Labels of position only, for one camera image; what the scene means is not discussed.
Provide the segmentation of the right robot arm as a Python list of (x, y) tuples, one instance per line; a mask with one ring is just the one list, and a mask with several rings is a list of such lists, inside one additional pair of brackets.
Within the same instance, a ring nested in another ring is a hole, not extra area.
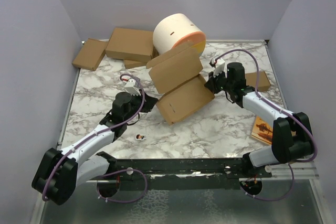
[(209, 64), (214, 70), (208, 75), (206, 88), (214, 94), (223, 91), (229, 102), (249, 110), (272, 126), (271, 145), (246, 153), (241, 158), (242, 174), (254, 177), (266, 165), (303, 162), (305, 156), (316, 156), (306, 114), (285, 110), (248, 86), (241, 63), (227, 65), (222, 59), (213, 59)]

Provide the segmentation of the large folded cardboard box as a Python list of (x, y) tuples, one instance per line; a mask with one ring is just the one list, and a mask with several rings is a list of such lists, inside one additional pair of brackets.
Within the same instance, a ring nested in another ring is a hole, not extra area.
[(144, 63), (158, 54), (153, 45), (152, 31), (126, 28), (114, 29), (105, 52), (109, 58)]

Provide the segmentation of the small cartoon sticker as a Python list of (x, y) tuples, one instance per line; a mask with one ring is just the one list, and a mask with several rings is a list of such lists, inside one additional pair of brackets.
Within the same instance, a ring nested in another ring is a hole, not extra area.
[(136, 138), (137, 140), (144, 140), (144, 139), (146, 139), (146, 136), (145, 136), (145, 135), (141, 135), (141, 134), (137, 134), (137, 135), (135, 136), (135, 138)]

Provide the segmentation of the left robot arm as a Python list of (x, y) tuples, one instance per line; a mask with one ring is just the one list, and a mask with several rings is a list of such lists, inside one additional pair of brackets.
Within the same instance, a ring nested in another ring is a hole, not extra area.
[(98, 176), (112, 178), (116, 166), (96, 152), (120, 138), (129, 121), (140, 113), (150, 112), (157, 101), (147, 94), (119, 92), (111, 110), (92, 132), (66, 148), (50, 148), (44, 153), (31, 183), (32, 188), (42, 194), (43, 201), (51, 200), (62, 205), (76, 187), (86, 181)]

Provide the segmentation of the cardboard box under large box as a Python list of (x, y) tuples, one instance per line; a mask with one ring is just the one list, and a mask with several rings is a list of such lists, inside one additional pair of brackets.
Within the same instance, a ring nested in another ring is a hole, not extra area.
[(132, 69), (132, 68), (136, 68), (136, 67), (143, 67), (146, 66), (146, 64), (149, 62), (141, 62), (141, 61), (133, 61), (133, 60), (124, 60), (124, 66), (126, 69)]

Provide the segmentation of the round cream drawer cabinet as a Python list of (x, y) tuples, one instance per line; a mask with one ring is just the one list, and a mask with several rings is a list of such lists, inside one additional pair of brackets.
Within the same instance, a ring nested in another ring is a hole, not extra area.
[(153, 32), (153, 45), (161, 55), (184, 42), (191, 41), (201, 55), (206, 35), (186, 15), (177, 13), (161, 20)]

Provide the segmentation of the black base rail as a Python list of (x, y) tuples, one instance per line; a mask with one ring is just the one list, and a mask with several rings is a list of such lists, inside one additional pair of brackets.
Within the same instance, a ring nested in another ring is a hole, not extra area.
[(131, 168), (147, 178), (149, 190), (239, 189), (240, 179), (270, 178), (264, 167), (245, 168), (242, 158), (117, 159), (100, 153), (108, 173)]

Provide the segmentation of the orange paperback book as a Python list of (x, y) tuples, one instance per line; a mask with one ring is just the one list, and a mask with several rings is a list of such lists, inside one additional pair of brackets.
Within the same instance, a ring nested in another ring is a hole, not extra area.
[(251, 131), (250, 137), (259, 140), (268, 145), (272, 144), (272, 127), (262, 120), (259, 116), (256, 116), (254, 126)]

